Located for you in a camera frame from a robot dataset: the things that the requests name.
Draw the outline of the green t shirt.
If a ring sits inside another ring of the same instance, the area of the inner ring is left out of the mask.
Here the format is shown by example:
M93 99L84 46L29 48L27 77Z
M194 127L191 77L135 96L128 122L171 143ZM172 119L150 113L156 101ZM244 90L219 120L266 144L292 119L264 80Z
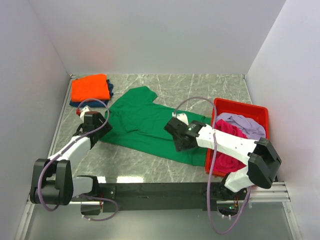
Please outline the green t shirt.
M112 130L101 141L178 163L205 166L206 149L176 151L172 136L164 129L174 109L156 104L156 98L146 86L128 90L105 113Z

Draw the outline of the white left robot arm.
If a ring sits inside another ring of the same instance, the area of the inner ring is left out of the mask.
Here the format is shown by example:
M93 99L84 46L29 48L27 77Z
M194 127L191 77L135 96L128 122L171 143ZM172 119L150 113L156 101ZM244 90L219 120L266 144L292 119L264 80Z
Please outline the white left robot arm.
M100 195L98 177L78 175L73 171L89 150L108 132L112 126L97 111L82 114L82 123L71 140L59 152L49 158L39 158L33 165L30 201L42 204L48 211L49 205L66 206L76 196L83 195L88 201Z

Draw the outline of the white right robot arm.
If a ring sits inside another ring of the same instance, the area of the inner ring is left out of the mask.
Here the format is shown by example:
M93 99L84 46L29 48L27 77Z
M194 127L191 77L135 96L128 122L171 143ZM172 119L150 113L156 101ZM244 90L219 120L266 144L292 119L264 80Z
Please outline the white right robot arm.
M214 129L203 122L193 120L186 124L177 117L172 117L164 130L172 136L178 152L206 148L235 158L245 165L240 170L228 173L222 181L219 193L226 200L250 186L270 189L282 163L272 143L263 137L259 140L246 139Z

